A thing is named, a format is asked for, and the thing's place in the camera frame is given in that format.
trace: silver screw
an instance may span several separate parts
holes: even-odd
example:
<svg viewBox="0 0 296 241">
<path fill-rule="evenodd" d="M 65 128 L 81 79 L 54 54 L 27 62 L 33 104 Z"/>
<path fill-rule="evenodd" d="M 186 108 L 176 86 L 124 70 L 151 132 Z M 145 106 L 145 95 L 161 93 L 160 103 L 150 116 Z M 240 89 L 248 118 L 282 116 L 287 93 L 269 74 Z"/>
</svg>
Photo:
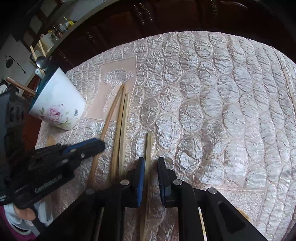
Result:
<svg viewBox="0 0 296 241">
<path fill-rule="evenodd" d="M 85 191 L 85 193 L 86 193 L 87 195 L 93 195 L 93 194 L 94 194 L 94 189 L 89 188 L 89 189 L 87 189 L 87 190 Z"/>
<path fill-rule="evenodd" d="M 216 188 L 209 188 L 208 191 L 211 194 L 216 194 L 217 193 L 217 189 Z"/>
<path fill-rule="evenodd" d="M 129 184 L 129 180 L 123 179 L 123 180 L 120 181 L 120 184 L 123 185 L 123 186 L 127 186 Z"/>
<path fill-rule="evenodd" d="M 180 186 L 182 184 L 182 181 L 180 179 L 175 179 L 173 181 L 173 184 L 177 185 L 177 186 Z"/>
</svg>

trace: black cable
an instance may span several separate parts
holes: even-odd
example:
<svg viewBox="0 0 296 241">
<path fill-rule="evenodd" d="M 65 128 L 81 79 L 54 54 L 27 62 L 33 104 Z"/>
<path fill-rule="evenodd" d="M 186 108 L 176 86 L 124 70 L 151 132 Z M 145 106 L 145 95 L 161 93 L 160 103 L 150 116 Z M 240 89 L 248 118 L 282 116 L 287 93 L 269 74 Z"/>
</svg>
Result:
<svg viewBox="0 0 296 241">
<path fill-rule="evenodd" d="M 12 60 L 13 61 L 15 61 L 20 67 L 21 67 L 21 65 L 13 58 L 13 57 L 11 57 L 11 56 L 9 56 L 9 55 L 5 55 L 5 60 L 7 61 L 7 59 L 6 59 L 6 57 L 10 57 L 10 58 L 12 58 Z"/>
</svg>

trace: tablecloth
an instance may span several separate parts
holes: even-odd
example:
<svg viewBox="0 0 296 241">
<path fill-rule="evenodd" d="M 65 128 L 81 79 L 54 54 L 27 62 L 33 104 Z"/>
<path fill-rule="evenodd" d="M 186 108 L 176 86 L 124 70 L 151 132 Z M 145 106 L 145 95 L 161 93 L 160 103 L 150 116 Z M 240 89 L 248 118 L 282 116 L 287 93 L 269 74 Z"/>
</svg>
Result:
<svg viewBox="0 0 296 241">
<path fill-rule="evenodd" d="M 49 136 L 62 144 L 99 137 L 119 86 L 127 83 L 125 170 L 144 156 L 148 131 L 154 140 L 146 240 L 178 240 L 177 210 L 160 201 L 159 156 L 193 187 L 215 187 L 267 240 L 281 240 L 293 227 L 296 64 L 287 56 L 239 36 L 171 32 L 112 48 L 66 75 L 86 100 L 83 116 L 70 131 L 42 122 L 36 148 Z M 110 185 L 116 112 L 96 168 L 98 188 Z M 91 161 L 52 194 L 55 216 L 85 189 Z M 126 209 L 125 240 L 139 240 L 136 209 Z"/>
</svg>

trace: silver shiny tablecloth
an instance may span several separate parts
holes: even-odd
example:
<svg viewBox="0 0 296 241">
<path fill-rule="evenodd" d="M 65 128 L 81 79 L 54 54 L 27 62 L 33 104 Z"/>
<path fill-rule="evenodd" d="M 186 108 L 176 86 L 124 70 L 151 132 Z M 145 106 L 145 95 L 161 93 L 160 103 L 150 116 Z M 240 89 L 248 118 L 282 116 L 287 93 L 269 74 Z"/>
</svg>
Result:
<svg viewBox="0 0 296 241">
<path fill-rule="evenodd" d="M 43 122 L 36 148 L 48 136 L 62 144 L 99 137 L 117 89 L 129 82 L 126 170 L 144 155 L 147 131 L 154 137 L 146 239 L 178 240 L 177 211 L 164 209 L 159 197 L 155 160 L 164 156 L 180 179 L 214 186 L 278 241 L 296 219 L 295 72 L 281 52 L 243 37 L 193 31 L 140 39 L 67 72 L 86 99 L 85 112 L 70 131 Z M 112 121 L 96 169 L 99 188 L 110 185 L 115 130 Z M 55 216 L 84 190 L 91 160 L 53 193 Z M 137 210 L 127 209 L 126 240 L 139 240 L 138 223 Z"/>
</svg>

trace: white ceramic cup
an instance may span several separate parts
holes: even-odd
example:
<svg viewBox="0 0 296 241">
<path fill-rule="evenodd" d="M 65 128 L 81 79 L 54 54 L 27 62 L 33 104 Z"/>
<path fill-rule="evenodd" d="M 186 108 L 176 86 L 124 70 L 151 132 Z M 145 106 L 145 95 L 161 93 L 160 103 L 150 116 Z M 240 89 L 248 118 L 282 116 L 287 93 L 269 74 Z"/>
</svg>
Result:
<svg viewBox="0 0 296 241">
<path fill-rule="evenodd" d="M 29 114 L 64 130 L 72 129 L 81 117 L 85 100 L 58 68 L 49 79 Z"/>
</svg>

